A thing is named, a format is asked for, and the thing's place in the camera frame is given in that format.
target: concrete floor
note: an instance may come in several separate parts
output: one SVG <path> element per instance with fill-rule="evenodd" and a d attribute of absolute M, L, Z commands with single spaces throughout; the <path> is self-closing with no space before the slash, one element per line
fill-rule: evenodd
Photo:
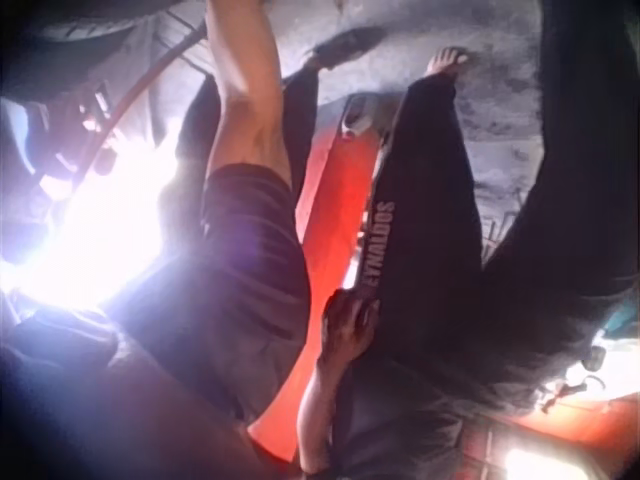
<path fill-rule="evenodd" d="M 321 77 L 320 104 L 346 95 L 401 92 L 419 78 L 441 47 L 473 54 L 459 80 L 457 109 L 476 178 L 487 253 L 497 244 L 534 182 L 541 159 L 537 86 L 540 13 L 536 0 L 272 0 L 269 16 L 285 75 L 315 44 L 353 27 L 376 26 L 385 40 L 363 58 Z M 201 4 L 185 4 L 159 20 L 170 46 L 202 19 Z M 211 70 L 203 42 L 178 62 L 155 90 L 162 116 L 179 117 Z"/>

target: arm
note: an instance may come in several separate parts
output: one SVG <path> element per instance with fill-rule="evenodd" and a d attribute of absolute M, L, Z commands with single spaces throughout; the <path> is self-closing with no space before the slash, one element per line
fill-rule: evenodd
<path fill-rule="evenodd" d="M 331 467 L 328 438 L 336 393 L 349 364 L 371 344 L 377 318 L 378 303 L 353 291 L 339 290 L 327 304 L 322 353 L 298 413 L 300 466 L 308 475 Z"/>
<path fill-rule="evenodd" d="M 288 185 L 280 63 L 260 0 L 208 0 L 207 29 L 222 118 L 207 176 L 230 164 L 261 165 Z"/>

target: foot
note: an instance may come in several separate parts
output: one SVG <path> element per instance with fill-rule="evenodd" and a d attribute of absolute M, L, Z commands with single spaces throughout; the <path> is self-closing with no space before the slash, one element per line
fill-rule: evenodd
<path fill-rule="evenodd" d="M 362 57 L 380 43 L 384 32 L 376 27 L 355 28 L 317 45 L 304 63 L 305 68 L 333 70 L 338 65 Z"/>
<path fill-rule="evenodd" d="M 443 73 L 457 78 L 462 65 L 469 61 L 469 55 L 461 48 L 448 47 L 440 50 L 429 62 L 426 76 Z"/>

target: black pants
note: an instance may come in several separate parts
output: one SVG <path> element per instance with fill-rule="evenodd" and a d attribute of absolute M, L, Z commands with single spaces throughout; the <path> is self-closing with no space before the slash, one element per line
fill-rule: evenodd
<path fill-rule="evenodd" d="M 283 136 L 291 164 L 292 191 L 302 192 L 318 112 L 318 72 L 302 68 L 284 82 Z M 221 103 L 207 75 L 189 106 L 176 148 L 176 178 L 162 192 L 159 208 L 165 249 L 184 248 L 201 235 L 201 202 L 207 162 L 220 123 Z"/>
<path fill-rule="evenodd" d="M 376 349 L 491 407 L 529 407 L 638 278 L 640 82 L 620 8 L 542 4 L 545 157 L 503 244 L 483 269 L 455 88 L 436 75 L 396 119 L 359 274 L 382 300 Z"/>

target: hand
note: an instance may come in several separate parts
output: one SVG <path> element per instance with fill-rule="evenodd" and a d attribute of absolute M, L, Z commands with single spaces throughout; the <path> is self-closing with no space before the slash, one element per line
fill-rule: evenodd
<path fill-rule="evenodd" d="M 345 368 L 362 355 L 373 341 L 379 307 L 379 301 L 359 298 L 353 290 L 336 291 L 325 307 L 319 363 Z"/>

